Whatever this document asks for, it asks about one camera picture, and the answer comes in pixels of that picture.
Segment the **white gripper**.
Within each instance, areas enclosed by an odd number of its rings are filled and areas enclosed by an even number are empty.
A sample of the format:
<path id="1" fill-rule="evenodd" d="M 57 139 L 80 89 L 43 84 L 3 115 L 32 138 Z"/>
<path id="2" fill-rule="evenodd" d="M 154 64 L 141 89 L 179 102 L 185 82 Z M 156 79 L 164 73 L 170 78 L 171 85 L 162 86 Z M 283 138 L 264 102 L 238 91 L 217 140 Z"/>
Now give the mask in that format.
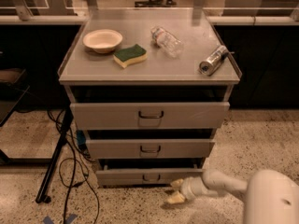
<path id="1" fill-rule="evenodd" d="M 166 199 L 165 202 L 169 204 L 184 203 L 186 200 L 191 201 L 201 195 L 208 195 L 209 192 L 200 176 L 188 177 L 184 180 L 181 178 L 172 181 L 170 186 L 174 189 L 180 188 L 180 191 L 175 191 Z"/>

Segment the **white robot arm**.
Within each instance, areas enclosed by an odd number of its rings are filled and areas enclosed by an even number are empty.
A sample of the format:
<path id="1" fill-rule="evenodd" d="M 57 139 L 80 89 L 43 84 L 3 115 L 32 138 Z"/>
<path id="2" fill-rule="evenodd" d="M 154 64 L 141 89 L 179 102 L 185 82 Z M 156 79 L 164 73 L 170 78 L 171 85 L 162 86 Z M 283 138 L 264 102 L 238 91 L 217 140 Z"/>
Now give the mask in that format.
<path id="1" fill-rule="evenodd" d="M 299 186 L 274 170 L 260 170 L 248 181 L 205 170 L 198 177 L 173 181 L 171 187 L 175 192 L 166 199 L 169 204 L 229 193 L 244 203 L 244 224 L 299 224 Z"/>

